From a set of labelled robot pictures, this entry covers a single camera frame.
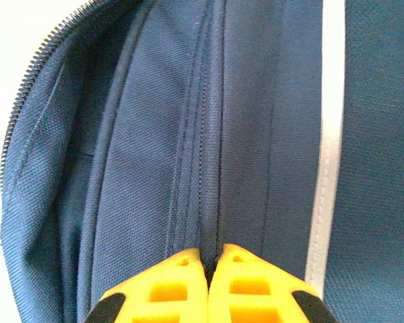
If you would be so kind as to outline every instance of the stitching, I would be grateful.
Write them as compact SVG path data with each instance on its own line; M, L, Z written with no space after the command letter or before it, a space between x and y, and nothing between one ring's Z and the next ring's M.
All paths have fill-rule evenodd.
M59 74L57 75L57 78L55 79L54 86L53 86L53 89L51 90L51 93L49 94L48 100L46 101L46 104L45 104L44 108L42 109L42 112L40 113L39 117L36 119L36 123L34 124L32 131L30 132L30 134L28 135L28 138L26 139L26 142L24 144L23 151L22 151L23 156L21 157L20 165L18 166L18 171L17 171L17 174L15 175L15 179L13 180L11 190L9 193L10 196L12 196L13 191L14 191L18 181L20 180L20 177L27 164L28 158L30 157L30 155L32 153L33 142L39 134L39 129L40 129L39 125L43 121L43 119L46 115L46 111L50 107L50 102L51 102L51 100L56 92L57 86L61 80L61 75L62 75L64 67L66 65L65 63L66 62L63 62L63 64L61 65Z
M203 46L205 45L205 42L207 40L207 30L204 30L205 28L205 20L207 16L207 10L209 8L209 1L205 4L205 8L202 13L201 21L200 21L200 29L199 33L197 36L197 49L200 50ZM190 195L191 195L191 186L193 183L193 162L195 160L195 137L196 137L196 126L197 126L197 119L198 119L198 108L201 103L201 85L202 85L202 79L203 79L203 64L205 63L204 61L204 55L203 52L201 54L201 62L199 63L199 76L198 76L198 92L197 92L197 98L196 98L196 108L195 108L195 117L193 120L193 136L192 136L192 149L191 149L191 163L190 163L190 182L189 182L189 188L188 188L188 193L187 193L187 205L185 209L185 217L184 217L184 242L186 241L186 235L187 235L187 221L189 218L189 208L190 208Z
M220 232L220 222L222 220L221 216L221 195L222 195L222 143L223 143L223 138L222 138L222 133L223 133L223 104L224 104L224 39L225 39L225 28L224 26L226 25L226 2L227 0L223 1L223 13L222 13L222 76L221 76L221 91L222 91L222 102L220 104L220 142L219 142L219 169L218 169L218 196L217 196L217 238L216 238L216 246L215 246L215 252L216 256L221 256L221 254L218 254L219 251L222 251L223 244L222 241L220 241L223 238L222 232Z
M201 217L202 217L202 155L203 155L203 133L205 128L205 105L207 99L207 72L204 71L203 74L203 86L202 86L202 106L201 106L201 130L199 137L199 179L198 179L198 199L199 199L199 210L198 210L198 227L201 226Z
M149 14L151 13L152 9L154 8L155 4L156 4L156 1L153 1L149 5L149 7L147 8L147 11L143 12L143 18L142 18L141 24L140 24L140 26L138 26L138 31L136 32L135 41L133 43L133 52L129 53L129 58L128 58L129 63L128 63L128 67L127 67L127 72L126 72L126 75L124 77L124 83L122 84L122 87L121 87L120 98L119 98L119 101L117 102L117 107L115 108L114 124L112 126L111 134L114 132L114 129L115 129L115 126L116 126L115 120L116 120L116 116L117 116L117 114L119 112L119 108L120 108L120 105L121 105L121 100L123 99L123 90L124 90L125 82L126 82L128 76L129 76L129 71L130 71L130 67L131 67L131 61L132 61L132 58L133 58L133 53L136 50L136 46L137 46L137 43L139 41L139 37L140 37L140 35L142 33L142 29L143 29L143 27L145 25L145 22L146 22L146 20L147 20L147 18L149 16ZM109 140L109 143L108 143L108 147L106 148L106 156L105 156L105 159L102 161L102 163L103 163L102 179L101 179L100 188L98 189L98 198L99 198L99 200L97 201L96 210L95 210L95 212L93 214L93 216L94 216L94 232L92 234L93 249L91 251L91 261L92 261L92 263L91 263L91 268L90 268L90 290L89 290L89 299L88 299L90 307L92 306L92 285L93 285L92 277L93 277L93 262L94 262L94 246L96 245L96 228L97 228L98 211L99 211L100 197L102 195L102 189L103 189L103 183L104 183L104 173L105 173L105 169L106 169L106 161L108 160L108 154L109 154L109 148L110 148L110 138L108 140Z
M274 119L274 109L271 109L270 121L269 121L269 153L268 153L268 181L267 181L267 194L265 199L265 212L263 215L262 224L262 239L261 239L261 253L263 256L263 247L265 245L265 235L266 235L266 224L267 224L267 214L268 214L268 202L269 202L269 192L271 190L271 158L272 158L272 144L273 144L273 119Z
M93 7L92 9L93 9L93 10L92 10L87 16L85 16L85 18L83 18L82 21L80 21L80 22L81 22L81 23L80 23L81 26L84 26L86 20L92 19L93 17L96 17L96 16L98 16L99 14L101 14L102 12L104 12L104 9L106 9L106 6L103 7L103 8L101 8L101 5L97 4L97 6L96 6L96 7ZM52 47L49 48L50 52L49 52L48 56L46 57L46 60L44 61L43 64L41 64L41 66L40 66L39 69L38 69L38 72L35 74L34 83L36 83L38 77L39 77L40 74L42 73L42 70L44 69L44 67L45 67L46 64L48 63L48 60L53 56L53 54L54 54L55 51L58 49L58 47L60 47L60 45L62 45L62 43L64 42L65 38L68 37L70 34L72 34L74 31L76 31L76 29L71 28L68 33L64 33L64 34L63 34L64 38L63 38L62 40L60 40L57 44L52 45ZM43 46L43 45L41 46L41 49L42 49L43 51L46 51L46 50L47 50L47 46ZM62 72L62 70L60 70L60 71L59 71L59 75L56 76L55 82L58 81L58 78L59 78L61 72ZM30 92L32 91L32 89L33 89L33 87L34 87L34 83L30 86L30 89L28 89L28 92L26 93L26 95L22 98L22 106L21 106L21 108L20 108L20 112L22 111L22 108L24 107L24 105L25 105L26 102L27 102L27 98L28 98L28 96L30 95ZM55 90L55 85L54 85L54 88L53 88L53 90L52 90L52 92L51 92L50 95L53 94L53 92L54 92L54 90ZM40 115L40 118L39 118L38 120L36 120L35 126L37 125L37 122L38 122L41 118L42 118L42 116ZM15 130L15 125L14 125L14 128L11 130L11 132L10 132L10 134L9 134L9 135L10 135L10 138L12 137L14 130ZM34 132L35 132L35 129L32 130L32 132L30 133L29 136L31 136ZM13 186L16 185L17 182L18 182L18 180L19 180L19 176L20 176L20 175L17 175L16 178L15 178L15 179L12 181L12 183L10 184L10 185L11 185L11 188L10 188L10 192L11 192L11 193L13 192Z
M317 255L320 254L320 226L323 217L323 205L325 202L325 193L326 193L326 183L327 183L327 174L328 174L328 167L331 161L331 150L329 149L329 144L325 145L322 148L322 166L321 166L321 174L322 174L322 187L321 187L321 194L318 198L320 201L320 206L316 212L316 223L314 224L314 231L315 231L315 242L314 242L314 249L311 255L311 269L310 269L310 284L314 283L314 274L315 274L315 267L316 267L316 258Z
M201 43L201 36L202 36L202 31L203 31L203 22L205 19L205 14L206 14L206 10L207 10L207 5L205 5L205 8L203 10L203 14L201 16L200 22L199 22L199 29L197 32L197 37L195 40L195 47L192 50L191 53L191 69L190 73L188 75L187 78L187 83L189 84L188 90L187 90L187 95L186 98L184 100L184 104L187 107L185 109L185 121L184 121L184 134L182 136L182 143L181 143L181 147L180 147L180 153L178 155L179 158L179 166L177 166L177 172L178 172L178 180L177 180L177 192L176 195L174 197L174 204L176 206L176 210L175 210L175 214L171 214L171 228L170 230L172 231L172 238L171 241L169 241L170 246L167 246L167 248L170 250L172 249L172 254L174 254L176 252L176 249L178 249L176 247L177 242L175 241L176 239L176 230L177 230L177 225L176 225L176 221L178 218L178 200L179 200L179 196L180 196L180 191L181 191L181 175L182 175L182 159L183 159L183 155L184 155L184 147L185 147L185 143L186 143L186 138L187 138L187 131L188 131L188 125L189 125L189 115L190 115L190 100L191 100L191 89L193 87L194 81L193 81L193 75L195 74L195 67L196 67L196 52L197 49L200 47L200 43ZM190 167L190 175L193 171L193 149L192 149L192 158L191 158L191 167ZM184 240L185 240L185 236L187 233L187 216L188 216L188 207L189 207L189 199L190 199L190 186L187 188L188 190L188 194L187 194L187 207L186 207L186 211L185 211L185 216L184 216Z

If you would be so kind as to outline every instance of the zipper track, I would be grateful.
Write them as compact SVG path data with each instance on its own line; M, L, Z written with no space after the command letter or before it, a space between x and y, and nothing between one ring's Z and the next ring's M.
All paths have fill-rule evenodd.
M49 57L51 57L51 55L55 52L57 47L64 41L66 37L68 37L70 33L72 33L72 31L74 31L75 27L82 20L87 18L92 12L103 6L106 2L108 2L108 0L88 0L88 2L76 9L49 33L47 38L45 38L43 43L40 45L39 49L35 52L33 59L30 61L30 65L26 71L27 74L25 74L24 78L22 79L15 102L13 103L11 116L5 134L5 142L3 143L3 149L1 151L0 188L2 191L7 150L9 149L12 133L18 117L20 116L22 107L40 71L45 66Z

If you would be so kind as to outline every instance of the white reflective stripe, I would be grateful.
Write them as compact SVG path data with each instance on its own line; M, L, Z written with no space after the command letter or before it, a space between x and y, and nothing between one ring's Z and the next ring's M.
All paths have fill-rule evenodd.
M323 297L341 156L344 101L345 0L323 1L321 147L305 281Z

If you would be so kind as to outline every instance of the seam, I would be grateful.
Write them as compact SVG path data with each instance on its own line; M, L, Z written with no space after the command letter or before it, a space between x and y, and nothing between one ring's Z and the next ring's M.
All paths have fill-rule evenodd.
M202 82L202 105L201 105L201 128L199 133L199 178L198 178L198 227L200 230L202 217L202 155L203 155L203 133L205 128L205 107L207 101L207 71L204 71Z
M281 3L281 21L283 21L283 17L284 17L284 2ZM283 29L280 28L279 31L279 39L281 39L281 35L283 33ZM263 224L262 224L262 238L261 238L261 248L260 248L260 256L263 257L263 250L265 247L265 236L266 236L266 224L267 224L267 216L268 216L268 204L269 204L269 197L270 197L270 190L271 190L271 168L272 168L272 146L273 146L273 134L274 134L274 130L273 130L273 126L274 126L274 105L275 105L275 98L274 98L274 104L271 107L271 113L270 113L270 121L269 121L269 153L268 153L268 181L267 181L267 194L266 194L266 199L265 199L265 211L263 214Z
M152 9L153 9L153 7L154 7L154 5L156 4L156 1L153 1L151 4L150 4L150 6L147 8L147 11L145 12L145 13L143 13L144 14L144 17L143 17L143 19L142 19L142 22L141 22L141 25L139 26L139 28L138 28L138 31L136 32L136 35L135 35L135 41L134 41L134 45L133 45L133 51L132 51L132 53L129 53L129 58L128 58L128 67L127 67L127 71L126 71L126 75L125 75L125 77L123 78L123 84L122 84L122 86L121 86L121 92L120 92L120 98L119 98L119 100L118 100L118 102L117 102L117 105L116 105L116 108L115 108L115 115L114 115L114 121L113 121L113 126L112 126L112 129L111 129L111 132L110 132L110 134L111 134L111 136L112 136L112 134L114 133L114 130L115 130L115 126L116 126L116 116L118 115L118 113L119 113L119 109L120 109L120 105L121 105L121 100L123 99L123 91L124 91L124 87L125 87L125 83L126 83L126 80L127 80L127 78L128 78L128 76L129 76L129 72L130 72L130 68L131 68L131 62L132 62L132 58L133 58L133 54L134 54L134 52L135 52L135 50L136 50L136 47L137 47L137 43L138 43L138 41L139 41L139 37L140 37L140 35L141 35L141 33L142 33L142 29L143 29L143 27L144 27L144 25L145 25L145 22L146 22L146 20L147 20L147 18L148 18L148 16L149 16L149 14L151 13L151 11L152 11ZM92 241L93 241L93 248L92 248L92 250L91 250L91 268L90 268L90 290L89 290L89 295L88 295L88 302L89 302L89 305L90 305L90 307L92 306L92 287L93 287L93 280L92 280L92 277L93 277L93 263L94 263L94 248L95 248L95 245L96 245L96 228L97 228L97 220L98 220L98 212L99 212L99 204L100 204L100 198L101 198L101 196L102 196L102 190L103 190L103 184L104 184L104 173L105 173L105 169L106 169L106 162L107 162L107 160L108 160L108 155L109 155L109 149L110 149L110 142L111 142L111 138L108 138L108 147L106 148L106 155L105 155L105 158L104 158L104 160L102 160L102 163L103 163L103 166L102 166L102 179L100 180L100 187L99 187L99 189L98 189L98 201L97 201L97 205L96 205L96 210L95 210L95 212L94 212L94 214L93 214L93 216L94 216L94 231L93 231L93 236L92 236Z
M195 52L198 50L202 50L201 53L201 62L199 63L199 68L198 68L198 86L197 86L197 97L196 97L196 108L195 108L195 113L194 113L194 120L193 120L193 136L192 136L192 149L191 149L191 160L190 160L190 181L189 181L189 187L188 187L188 192L187 192L187 205L185 209L185 216L184 216L184 242L186 241L186 235L187 235L187 221L189 218L189 208L190 208L190 198L191 198L191 186L193 183L193 162L195 160L195 137L196 137L196 128L197 128L197 119L198 119L198 109L199 105L201 103L201 85L202 85L202 79L203 79L203 65L205 63L204 61L204 55L203 55L203 47L205 46L205 42L207 40L207 30L205 30L205 24L206 24L206 19L207 19L207 10L209 8L209 2L207 1L205 4L205 8L202 13L202 18L201 18L201 27L199 30L199 34L197 37L197 49Z
M223 0L223 13L222 13L222 76L221 76L221 98L220 103L220 142L219 142L219 166L218 166L218 196L217 196L217 238L215 241L215 251L216 257L220 257L223 251L223 232L222 232L222 206L221 206L221 196L222 196L222 145L223 145L223 104L224 104L224 39L225 39L225 25L226 25L226 5L227 0Z
M202 13L202 17L201 17L201 19L199 21L199 29L197 31L195 45L194 45L194 48L193 48L193 50L191 52L191 58L190 58L191 62L189 64L191 67L189 67L188 70L187 70L187 82L186 83L189 86L187 88L187 93L186 93L186 96L185 96L185 99L184 99L184 106L186 107L185 110L184 110L185 111L185 113L184 113L184 115L185 115L184 133L182 135L182 142L180 144L180 147L178 148L178 150L179 150L179 153L178 153L179 165L177 166L177 169L176 169L176 171L178 173L177 174L178 178L176 180L177 189L176 189L176 194L175 194L174 201L173 201L175 210L172 209L171 214L170 214L171 225L170 225L169 230L171 231L172 236L171 236L170 241L166 242L166 244L167 244L166 248L167 248L167 250L172 250L172 254L174 254L176 252L176 250L178 249L176 247L176 245L177 245L177 241L176 241L177 225L176 225L176 222L177 222L177 218L178 218L178 201L179 201L179 198L180 198L180 192L182 190L182 188L181 188L182 159L183 159L183 156L184 156L184 148L185 148L185 143L186 143L188 130L189 130L189 116L190 116L190 111L191 111L191 109L190 109L191 89L194 86L193 75L195 74L195 67L196 67L196 52L197 52L198 48L201 45L201 35L202 35L202 31L203 31L203 21L205 19L206 10L207 10L207 5L205 5L205 8L204 8L203 13ZM191 174L192 171L193 171L193 163L191 163L190 174ZM187 188L187 190L188 190L188 194L187 194L188 198L187 199L189 199L190 186ZM186 236L186 232L187 232L187 215L188 215L188 212L187 212L187 209L186 209L185 216L184 216L184 233L183 233L184 234L184 240L185 240L185 236Z
M40 116L36 119L36 123L34 124L33 129L30 131L30 134L28 135L28 138L26 139L26 142L24 143L24 147L22 150L22 154L23 156L21 157L21 161L19 162L19 166L18 166L18 171L17 174L15 175L15 179L12 182L12 186L11 186L11 190L9 192L9 195L12 196L14 189L18 183L18 181L20 180L20 177L24 171L24 168L27 164L28 158L30 157L31 153L32 153L32 149L33 149L33 142L35 140L35 138L37 138L38 134L39 134L39 125L40 123L44 120L44 117L46 115L46 111L48 110L48 108L50 107L50 102L55 94L55 91L57 90L57 86L60 82L61 79L61 75L63 74L63 70L65 67L65 62L63 62L63 64L60 67L60 71L59 74L57 75L57 78L55 79L54 82L54 86L53 89L51 90L51 93L49 94L48 100L46 101L46 104L44 106L44 108L42 109L42 112L40 113Z

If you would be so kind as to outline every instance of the nylon fabric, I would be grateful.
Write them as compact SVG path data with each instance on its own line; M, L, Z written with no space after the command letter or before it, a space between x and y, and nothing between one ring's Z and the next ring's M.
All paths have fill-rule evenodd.
M346 1L345 23L325 301L340 322L404 322L404 1Z
M13 130L1 239L23 322L83 322L114 285L224 242L304 278L321 138L322 0L106 1ZM404 322L404 1L346 1L325 301Z
M320 142L321 16L322 1L226 3L225 241L302 279Z
M164 259L178 131L204 8L204 1L158 1L138 35L106 159L92 305Z

